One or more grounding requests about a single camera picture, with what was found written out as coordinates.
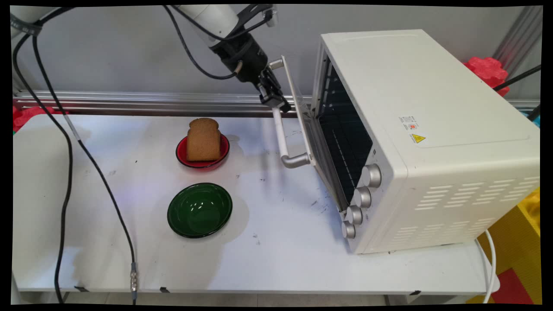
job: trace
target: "yellow warning sticker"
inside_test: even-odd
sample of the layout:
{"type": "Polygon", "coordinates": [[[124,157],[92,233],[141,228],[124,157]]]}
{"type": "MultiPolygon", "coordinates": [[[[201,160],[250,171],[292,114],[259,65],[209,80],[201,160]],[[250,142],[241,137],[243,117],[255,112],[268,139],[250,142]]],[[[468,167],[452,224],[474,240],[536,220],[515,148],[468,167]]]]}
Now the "yellow warning sticker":
{"type": "Polygon", "coordinates": [[[420,143],[422,142],[424,139],[426,139],[426,137],[423,137],[423,136],[419,136],[419,135],[415,135],[415,134],[411,134],[413,136],[413,138],[415,139],[415,142],[416,143],[420,143]]]}

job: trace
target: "yellow foam mat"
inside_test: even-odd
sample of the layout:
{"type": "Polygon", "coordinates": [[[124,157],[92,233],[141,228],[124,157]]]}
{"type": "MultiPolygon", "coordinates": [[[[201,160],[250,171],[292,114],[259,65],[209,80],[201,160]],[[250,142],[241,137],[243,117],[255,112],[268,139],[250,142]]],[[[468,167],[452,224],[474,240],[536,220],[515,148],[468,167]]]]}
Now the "yellow foam mat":
{"type": "MultiPolygon", "coordinates": [[[[540,188],[534,190],[488,231],[495,245],[496,274],[512,268],[534,304],[542,304],[540,188]]],[[[486,235],[480,235],[478,242],[491,261],[486,235]]],[[[484,296],[476,296],[467,303],[482,303],[483,300],[484,296]]]]}

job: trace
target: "black cable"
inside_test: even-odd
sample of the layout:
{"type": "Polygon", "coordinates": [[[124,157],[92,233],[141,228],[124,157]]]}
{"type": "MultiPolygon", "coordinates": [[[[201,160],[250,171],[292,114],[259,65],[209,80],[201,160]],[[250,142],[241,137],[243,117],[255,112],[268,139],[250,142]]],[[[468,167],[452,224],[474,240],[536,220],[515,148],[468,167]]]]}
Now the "black cable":
{"type": "Polygon", "coordinates": [[[201,31],[205,32],[206,34],[208,34],[209,36],[217,39],[217,40],[220,40],[220,41],[230,41],[230,40],[233,40],[233,39],[236,39],[238,37],[240,37],[241,35],[243,34],[247,34],[249,33],[250,31],[254,30],[255,28],[258,28],[259,26],[265,24],[266,22],[270,21],[272,17],[270,18],[264,18],[261,22],[251,26],[250,28],[248,29],[245,29],[244,31],[240,32],[240,33],[237,33],[235,35],[232,35],[230,37],[226,37],[226,38],[223,38],[223,37],[219,37],[218,35],[216,34],[213,34],[211,33],[209,30],[205,29],[202,25],[198,24],[197,21],[195,21],[193,18],[191,18],[190,16],[186,15],[186,13],[184,13],[183,11],[179,10],[179,8],[177,6],[171,6],[172,8],[175,9],[175,11],[177,11],[179,14],[181,14],[184,18],[186,18],[190,23],[194,24],[194,26],[198,27],[201,31]]]}
{"type": "MultiPolygon", "coordinates": [[[[56,16],[58,16],[58,15],[64,13],[64,12],[67,12],[71,9],[72,8],[59,8],[56,11],[50,13],[48,16],[46,16],[42,21],[39,21],[38,23],[39,24],[44,24],[47,21],[51,20],[52,18],[54,18],[54,17],[56,17],[56,16]]],[[[52,116],[52,114],[48,111],[48,109],[46,109],[46,107],[42,104],[40,99],[38,99],[38,97],[33,92],[33,90],[31,89],[31,87],[29,86],[29,84],[27,83],[27,81],[25,80],[25,78],[23,77],[23,75],[21,74],[21,71],[19,69],[19,64],[17,63],[17,54],[19,53],[19,50],[21,49],[21,46],[23,45],[23,43],[25,43],[25,41],[27,41],[27,39],[29,37],[30,37],[29,34],[25,34],[21,38],[21,40],[17,43],[17,45],[15,46],[15,49],[13,50],[12,62],[13,62],[13,67],[14,67],[15,73],[17,74],[17,76],[19,77],[19,79],[21,80],[21,82],[23,83],[25,88],[27,88],[27,90],[29,91],[31,96],[38,103],[38,105],[44,110],[44,112],[48,115],[48,117],[52,120],[52,122],[58,127],[58,129],[64,135],[65,140],[67,141],[67,149],[69,151],[69,170],[68,170],[69,172],[68,172],[68,177],[67,177],[67,191],[65,192],[65,199],[64,199],[64,202],[61,206],[60,248],[59,248],[59,251],[58,251],[58,261],[56,263],[56,270],[55,270],[55,276],[54,276],[54,287],[55,287],[55,290],[56,290],[56,296],[58,298],[58,302],[63,303],[64,301],[63,301],[63,297],[61,296],[60,286],[59,286],[58,280],[59,280],[59,272],[60,272],[60,266],[61,266],[61,258],[63,256],[64,243],[65,243],[65,212],[67,210],[67,204],[69,202],[69,197],[71,196],[71,183],[72,183],[72,176],[73,176],[73,151],[72,151],[71,139],[69,138],[69,135],[67,135],[67,132],[60,125],[60,123],[58,123],[58,121],[56,121],[54,116],[52,116]]]]}
{"type": "Polygon", "coordinates": [[[538,71],[540,71],[540,70],[541,70],[541,64],[539,64],[538,66],[536,66],[536,67],[534,67],[534,68],[532,68],[532,69],[530,69],[530,70],[528,70],[528,71],[526,71],[526,72],[521,73],[520,75],[518,75],[518,76],[516,76],[516,77],[514,77],[514,78],[511,78],[511,79],[509,79],[509,80],[503,82],[502,84],[500,84],[500,85],[494,87],[493,90],[494,90],[494,91],[499,91],[499,90],[505,88],[506,86],[509,86],[509,85],[511,85],[511,84],[513,84],[513,83],[519,81],[519,80],[522,80],[522,79],[526,78],[527,76],[529,76],[529,75],[531,75],[531,74],[534,74],[534,73],[536,73],[536,72],[538,72],[538,71]]]}
{"type": "Polygon", "coordinates": [[[227,76],[215,76],[215,75],[212,75],[209,72],[205,71],[202,67],[200,67],[200,65],[198,65],[198,63],[196,62],[194,57],[192,57],[192,54],[190,53],[190,50],[188,49],[188,46],[186,46],[186,42],[184,42],[184,38],[182,37],[182,34],[180,33],[180,28],[179,28],[179,25],[176,23],[175,17],[173,16],[173,14],[171,13],[171,11],[169,10],[169,8],[167,6],[163,6],[163,8],[167,11],[167,14],[169,14],[169,17],[171,18],[171,21],[173,22],[173,26],[175,26],[176,33],[179,35],[180,43],[182,43],[182,46],[184,47],[184,50],[188,54],[188,57],[190,58],[190,61],[192,61],[192,63],[194,64],[194,66],[196,66],[196,68],[198,68],[198,70],[200,70],[204,75],[206,75],[206,76],[208,76],[212,79],[217,79],[217,80],[226,80],[226,79],[230,79],[232,77],[235,77],[237,75],[237,73],[235,71],[235,72],[233,72],[233,73],[231,73],[230,75],[227,75],[227,76]]]}
{"type": "Polygon", "coordinates": [[[541,104],[539,104],[536,108],[534,108],[534,110],[532,110],[532,112],[527,117],[528,120],[533,122],[540,115],[540,106],[541,104]]]}
{"type": "MultiPolygon", "coordinates": [[[[50,19],[60,15],[61,13],[64,13],[64,12],[67,12],[69,10],[73,9],[72,7],[67,7],[67,8],[59,8],[57,9],[56,11],[54,11],[53,13],[51,13],[50,15],[48,15],[47,17],[45,17],[43,20],[39,20],[37,21],[35,24],[36,25],[43,25],[44,23],[46,23],[47,21],[49,21],[50,19]]],[[[60,233],[60,249],[59,249],[59,253],[58,253],[58,260],[57,260],[57,263],[56,263],[56,271],[55,271],[55,275],[54,275],[54,287],[55,287],[55,290],[56,290],[56,296],[58,298],[58,302],[59,303],[64,303],[63,301],[63,298],[61,296],[61,292],[60,292],[60,287],[59,287],[59,271],[60,271],[60,266],[61,266],[61,259],[62,259],[62,256],[63,256],[63,249],[64,249],[64,243],[65,243],[65,214],[66,214],[66,210],[67,210],[67,204],[69,202],[69,197],[71,195],[71,183],[72,183],[72,167],[73,167],[73,156],[72,156],[72,145],[71,145],[71,140],[69,138],[69,136],[67,135],[67,132],[63,129],[63,127],[56,121],[56,119],[51,115],[51,113],[46,109],[46,107],[42,104],[42,102],[38,99],[38,97],[36,96],[36,94],[33,92],[33,90],[31,89],[31,87],[29,86],[29,84],[27,83],[27,81],[25,80],[25,78],[23,77],[23,75],[21,74],[21,71],[19,69],[19,65],[17,63],[17,55],[19,53],[19,50],[21,49],[21,46],[23,45],[23,43],[25,43],[25,41],[27,41],[27,39],[29,38],[29,34],[26,34],[24,37],[22,37],[22,39],[18,42],[18,44],[16,45],[15,49],[14,49],[14,53],[13,53],[13,64],[14,64],[14,69],[17,73],[17,75],[19,76],[19,78],[21,79],[22,83],[25,85],[25,87],[27,88],[27,90],[29,91],[29,93],[32,95],[32,97],[35,99],[35,101],[40,105],[40,107],[46,112],[46,114],[50,117],[50,119],[56,124],[56,126],[60,129],[60,131],[64,134],[66,140],[67,140],[67,146],[68,146],[68,149],[69,149],[69,177],[68,177],[68,182],[67,182],[67,192],[66,192],[66,197],[65,197],[65,200],[64,200],[64,204],[62,206],[62,212],[61,212],[61,233],[60,233]]],[[[69,117],[67,117],[67,114],[65,112],[65,110],[63,109],[60,101],[58,100],[58,97],[56,96],[55,92],[54,92],[54,89],[52,88],[52,85],[50,83],[50,80],[48,79],[48,76],[46,74],[46,71],[44,69],[44,65],[42,64],[42,60],[40,59],[40,54],[38,52],[38,42],[37,42],[37,39],[36,39],[36,36],[33,37],[33,49],[34,49],[34,53],[35,53],[35,57],[36,57],[36,61],[40,67],[40,71],[43,75],[43,78],[46,82],[46,85],[48,86],[48,90],[50,91],[50,93],[52,94],[52,97],[54,98],[54,101],[56,102],[58,108],[60,109],[61,113],[64,115],[64,117],[67,119],[67,122],[68,124],[70,125],[71,129],[73,130],[73,126],[72,126],[72,123],[71,121],[69,120],[69,117]]],[[[123,227],[123,230],[125,232],[125,235],[127,236],[127,241],[129,243],[129,247],[131,249],[131,258],[132,258],[132,272],[134,271],[135,273],[135,260],[134,260],[134,249],[133,249],[133,245],[132,245],[132,241],[131,241],[131,237],[129,236],[129,233],[127,231],[127,227],[123,221],[123,217],[121,216],[121,212],[119,211],[119,207],[117,206],[117,203],[115,201],[115,197],[113,196],[113,193],[111,192],[111,189],[109,188],[109,185],[107,184],[107,181],[106,181],[106,178],[104,177],[101,169],[99,168],[98,164],[96,163],[96,161],[94,160],[94,158],[92,157],[92,155],[90,155],[90,152],[88,151],[88,149],[86,149],[85,145],[83,144],[82,140],[80,140],[78,134],[76,134],[76,132],[74,132],[76,138],[77,138],[77,141],[79,143],[79,145],[81,146],[81,148],[83,149],[83,151],[85,151],[85,153],[87,154],[88,158],[90,159],[90,161],[92,162],[92,164],[95,166],[96,170],[98,171],[98,173],[100,174],[100,177],[102,178],[102,181],[104,183],[104,185],[106,186],[106,189],[108,190],[109,192],[109,195],[111,197],[111,200],[115,206],[115,210],[117,211],[117,215],[119,217],[119,220],[121,222],[121,225],[123,227]]],[[[134,291],[133,292],[133,304],[136,304],[136,292],[134,291]]]]}
{"type": "MultiPolygon", "coordinates": [[[[52,94],[52,97],[54,98],[54,101],[56,102],[56,105],[60,109],[61,113],[64,116],[66,116],[67,114],[65,113],[65,110],[61,106],[61,103],[58,100],[58,97],[56,96],[56,93],[54,92],[54,89],[52,88],[52,84],[50,83],[50,79],[48,79],[48,75],[46,74],[46,71],[44,69],[44,65],[42,64],[42,61],[40,59],[40,54],[38,52],[38,43],[37,43],[36,37],[33,37],[33,49],[34,49],[36,61],[37,61],[38,66],[40,68],[40,72],[42,73],[44,81],[46,81],[46,85],[48,86],[48,90],[50,91],[50,94],[52,94]]],[[[96,163],[96,161],[94,160],[92,155],[90,155],[90,152],[88,152],[88,149],[86,149],[86,147],[83,144],[82,140],[78,139],[77,142],[81,146],[82,150],[86,153],[86,155],[88,156],[88,158],[90,159],[92,164],[94,164],[94,167],[98,171],[98,174],[100,175],[104,185],[106,186],[106,189],[109,193],[109,197],[111,198],[111,201],[113,202],[113,206],[115,206],[115,211],[117,212],[117,216],[119,217],[119,221],[121,222],[121,226],[123,227],[123,231],[125,231],[125,235],[127,236],[127,241],[129,243],[129,247],[131,249],[132,262],[135,262],[134,261],[134,248],[133,248],[133,243],[131,241],[131,237],[129,236],[129,232],[127,231],[127,226],[125,225],[125,222],[123,221],[123,217],[121,216],[121,212],[119,211],[119,207],[117,206],[117,202],[115,201],[115,197],[113,196],[113,193],[111,192],[111,189],[109,188],[109,185],[106,181],[106,178],[104,177],[104,175],[102,173],[102,170],[100,169],[100,167],[98,166],[98,164],[96,163]]]]}

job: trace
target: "table surface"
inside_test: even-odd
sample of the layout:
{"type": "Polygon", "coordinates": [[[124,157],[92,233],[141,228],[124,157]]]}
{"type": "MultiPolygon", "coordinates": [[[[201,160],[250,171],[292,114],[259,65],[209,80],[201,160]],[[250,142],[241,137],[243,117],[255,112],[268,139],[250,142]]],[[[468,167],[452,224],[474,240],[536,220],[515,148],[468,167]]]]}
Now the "table surface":
{"type": "MultiPolygon", "coordinates": [[[[62,116],[55,116],[66,128],[62,116]]],[[[230,141],[219,168],[180,164],[191,117],[71,116],[106,176],[133,241],[139,291],[480,294],[490,265],[477,242],[355,255],[340,216],[310,166],[280,162],[271,118],[216,118],[230,141]],[[183,188],[213,182],[233,200],[229,222],[202,239],[175,234],[167,208],[183,188]]],[[[304,152],[284,119],[290,155],[304,152]]],[[[73,137],[60,287],[129,291],[131,254],[113,204],[73,137]]],[[[51,291],[67,186],[65,138],[46,115],[13,136],[12,271],[20,291],[51,291]]],[[[496,278],[495,289],[499,287],[496,278]]]]}

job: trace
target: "oven door handle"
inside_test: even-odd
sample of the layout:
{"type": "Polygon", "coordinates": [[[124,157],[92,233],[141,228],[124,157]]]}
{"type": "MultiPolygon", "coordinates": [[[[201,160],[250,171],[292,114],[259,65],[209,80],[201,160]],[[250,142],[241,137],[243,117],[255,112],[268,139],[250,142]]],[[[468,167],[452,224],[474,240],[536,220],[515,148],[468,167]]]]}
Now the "oven door handle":
{"type": "Polygon", "coordinates": [[[273,108],[273,118],[276,127],[276,137],[278,139],[278,148],[280,151],[280,159],[287,168],[296,168],[305,164],[310,164],[309,155],[304,152],[295,157],[288,155],[288,146],[286,145],[286,136],[284,136],[284,127],[282,125],[282,117],[280,116],[280,109],[278,107],[273,108]]]}
{"type": "Polygon", "coordinates": [[[294,99],[294,107],[296,109],[296,114],[298,115],[298,120],[300,122],[300,127],[302,129],[302,135],[305,143],[305,150],[307,150],[305,153],[302,153],[300,155],[297,155],[294,157],[289,156],[288,146],[286,145],[286,137],[284,135],[284,127],[282,125],[282,117],[280,115],[280,109],[277,107],[274,107],[273,118],[275,121],[276,137],[278,139],[278,147],[280,150],[280,159],[282,160],[282,163],[284,164],[284,166],[287,168],[296,168],[306,164],[314,165],[315,163],[312,157],[311,147],[309,146],[309,141],[305,133],[305,125],[303,122],[303,115],[302,115],[304,114],[307,117],[310,117],[311,113],[307,109],[307,106],[303,103],[302,98],[298,97],[299,92],[296,90],[294,82],[292,81],[290,70],[288,69],[288,65],[286,63],[286,58],[284,58],[284,56],[281,55],[280,59],[270,62],[269,67],[272,70],[283,67],[284,70],[286,71],[286,77],[288,78],[288,83],[290,84],[290,91],[292,92],[292,97],[294,99]]]}

